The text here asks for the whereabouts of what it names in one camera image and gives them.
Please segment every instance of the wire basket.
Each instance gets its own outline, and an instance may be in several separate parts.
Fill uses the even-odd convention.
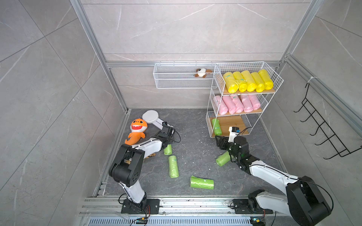
[[[157,89],[211,88],[214,77],[213,63],[158,63],[153,68]],[[206,78],[195,77],[200,68],[209,69]]]
[[[245,115],[245,114],[256,114],[256,113],[263,113],[264,110],[266,109],[267,105],[268,105],[268,101],[265,99],[265,97],[263,96],[263,94],[256,94],[259,102],[260,102],[260,108],[257,109],[257,110],[253,110],[251,112],[240,112],[240,113],[234,113],[232,115]],[[220,108],[220,105],[217,103],[216,99],[215,99],[215,93],[214,93],[214,89],[211,89],[211,92],[210,92],[210,102],[211,102],[211,105],[212,105],[212,108],[214,109],[214,113],[215,114],[218,114],[219,113],[219,108]],[[220,115],[218,114],[218,117],[221,117],[221,116],[230,116],[231,114],[229,113],[226,113],[225,115]]]
[[[247,62],[247,63],[217,63],[217,67],[215,69],[215,81],[219,90],[224,95],[247,95],[249,92],[240,93],[237,92],[235,94],[231,94],[229,92],[225,93],[225,81],[223,79],[223,74],[226,72],[235,72],[235,71],[245,71],[248,70],[250,73],[258,72],[261,69],[264,69],[268,72],[271,80],[274,83],[273,89],[264,90],[262,93],[275,93],[278,91],[280,85],[283,83],[283,79],[264,61],[259,62]]]
[[[240,130],[243,130],[244,128],[248,128],[246,129],[248,132],[244,132],[244,136],[249,135],[251,130],[253,128],[251,128],[251,124],[250,121],[247,117],[247,115],[241,115],[241,116],[233,116],[233,117],[239,117],[237,118],[233,123],[231,124],[225,124],[222,120],[222,118],[218,118],[220,120],[220,126],[222,128],[222,132],[223,132],[223,136],[229,136],[229,131],[228,128],[229,126],[238,126]],[[208,111],[206,113],[206,124],[207,124],[207,128],[209,130],[209,135],[211,138],[215,137],[214,134],[214,128],[212,126],[212,119],[216,118],[215,113],[213,111]]]

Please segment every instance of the wooden shelf board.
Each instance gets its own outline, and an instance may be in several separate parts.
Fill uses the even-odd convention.
[[[263,112],[263,109],[259,108],[259,109],[256,109],[256,110],[252,110],[251,112],[244,112],[242,111],[241,113],[235,113],[235,114],[232,114],[232,115],[245,115],[245,114],[254,114],[254,113],[262,113]],[[224,116],[230,116],[231,114],[229,112],[226,112],[225,115],[220,115],[218,114],[218,117],[224,117]]]
[[[212,120],[214,118],[215,117],[209,118],[211,126],[212,126]],[[243,119],[241,118],[240,115],[232,115],[230,117],[220,117],[220,118],[218,117],[218,120],[219,120],[219,123],[220,123],[220,129],[223,132],[223,134],[221,136],[224,136],[224,137],[229,136],[229,134],[230,134],[229,127],[230,126],[239,127],[240,131],[243,131],[246,128],[246,126],[244,124],[244,121],[243,121]],[[248,134],[249,134],[248,130],[245,130],[244,135],[248,135]]]
[[[245,92],[240,92],[239,90],[236,91],[235,93],[229,93],[226,89],[226,86],[224,87],[224,92],[223,92],[223,95],[246,95],[246,94],[263,94],[263,93],[275,93],[275,90],[274,89],[270,89],[270,90],[264,90],[263,92],[256,92],[255,90],[252,91],[252,92],[248,92],[248,91],[245,91]]]

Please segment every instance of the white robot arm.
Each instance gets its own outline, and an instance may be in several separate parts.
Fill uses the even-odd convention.
[[[229,137],[215,137],[217,146],[228,150],[230,158],[235,157],[235,163],[242,171],[265,180],[284,193],[276,195],[263,190],[251,193],[248,203],[252,212],[275,210],[293,217],[303,226],[316,225],[331,214],[333,205],[331,209],[311,178],[299,178],[267,165],[249,153],[246,138],[238,136],[239,128],[232,127],[229,131]]]
[[[146,208],[147,195],[138,181],[143,160],[163,150],[170,143],[173,132],[174,128],[162,121],[161,131],[153,138],[132,146],[123,144],[119,148],[108,174],[125,190],[127,199],[123,205],[133,210],[128,213],[139,213]]]

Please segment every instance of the vent grille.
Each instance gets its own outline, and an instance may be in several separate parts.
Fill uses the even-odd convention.
[[[88,226],[129,226],[136,217],[130,217],[129,220],[120,217],[92,217]],[[159,225],[184,225],[184,226],[251,226],[250,217],[151,217],[147,226]]]

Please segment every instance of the brown and white plush toy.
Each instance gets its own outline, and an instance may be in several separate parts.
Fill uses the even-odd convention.
[[[200,68],[196,70],[197,74],[195,74],[196,78],[206,78],[206,76],[210,73],[212,73],[212,70]]]

